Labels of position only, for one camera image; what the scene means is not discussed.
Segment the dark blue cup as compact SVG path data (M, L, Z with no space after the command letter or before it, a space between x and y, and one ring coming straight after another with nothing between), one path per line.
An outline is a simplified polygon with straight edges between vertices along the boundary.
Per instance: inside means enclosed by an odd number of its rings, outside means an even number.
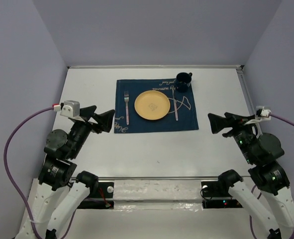
M176 76L175 80L175 88L178 92L180 93L185 93L188 91L191 81L192 81L192 76L193 74L186 73L186 72L181 72Z

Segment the dark blue patterned cloth napkin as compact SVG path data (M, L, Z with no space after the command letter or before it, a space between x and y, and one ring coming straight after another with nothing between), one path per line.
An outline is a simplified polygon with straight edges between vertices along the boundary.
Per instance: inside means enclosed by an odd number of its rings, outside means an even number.
M185 93L175 91L179 120L175 119L172 88L175 79L117 80L115 95L114 133L150 133L198 130L196 104L192 87ZM146 120L134 109L135 99L144 91L157 90L170 100L168 114L159 120ZM129 125L126 124L124 92L129 92Z

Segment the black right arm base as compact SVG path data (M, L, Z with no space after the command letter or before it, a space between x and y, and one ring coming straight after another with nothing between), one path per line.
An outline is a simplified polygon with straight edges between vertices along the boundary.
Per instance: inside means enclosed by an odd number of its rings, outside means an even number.
M243 206L229 193L219 189L217 181L202 181L200 196L203 209L238 209Z

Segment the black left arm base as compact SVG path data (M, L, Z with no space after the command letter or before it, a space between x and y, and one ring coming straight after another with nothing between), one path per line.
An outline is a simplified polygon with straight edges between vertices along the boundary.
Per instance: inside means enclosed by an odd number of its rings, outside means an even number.
M99 182L98 188L80 203L77 209L109 210L114 208L114 182Z

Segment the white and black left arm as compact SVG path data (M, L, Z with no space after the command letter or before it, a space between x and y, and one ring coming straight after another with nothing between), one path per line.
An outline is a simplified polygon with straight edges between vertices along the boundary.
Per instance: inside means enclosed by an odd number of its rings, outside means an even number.
M75 159L90 133L110 132L115 114L109 110L95 113L96 106L81 108L77 101L64 101L44 109L59 112L73 122L69 132L51 131L44 146L46 154L38 176L34 202L29 205L18 185L15 189L25 203L27 218L17 239L56 239L67 220L72 220L75 210L86 197L97 193L98 177L82 171L71 183L77 165Z

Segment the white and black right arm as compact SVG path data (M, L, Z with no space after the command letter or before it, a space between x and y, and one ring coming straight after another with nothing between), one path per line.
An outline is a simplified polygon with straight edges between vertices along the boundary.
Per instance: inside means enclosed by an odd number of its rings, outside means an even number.
M258 135L257 124L277 118L292 126L294 123L277 116L270 109L261 107L252 116L239 116L225 113L218 116L208 114L211 132L217 134L225 128L230 131L223 137L234 138L246 162L253 166L248 170L255 187L266 199L270 210L267 210L253 191L246 187L243 178L233 169L220 174L215 186L209 191L217 191L221 195L230 195L236 199L264 230L268 239L294 239L294 200L291 185L283 167L277 159L284 155L280 140L273 134Z

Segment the knife with pink handle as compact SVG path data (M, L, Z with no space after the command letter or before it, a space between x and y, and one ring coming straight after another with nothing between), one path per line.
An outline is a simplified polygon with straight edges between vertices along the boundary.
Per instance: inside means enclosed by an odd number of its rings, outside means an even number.
M179 116L178 116L177 100L175 97L175 89L174 88L172 88L172 95L173 95L173 102L174 102L175 119L176 119L176 121L178 121Z

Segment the tan round plate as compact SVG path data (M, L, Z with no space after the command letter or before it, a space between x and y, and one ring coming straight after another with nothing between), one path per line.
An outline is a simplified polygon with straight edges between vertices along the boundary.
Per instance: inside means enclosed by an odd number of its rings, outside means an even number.
M160 91L144 91L134 102L137 114L145 120L160 120L165 117L171 104L168 97Z

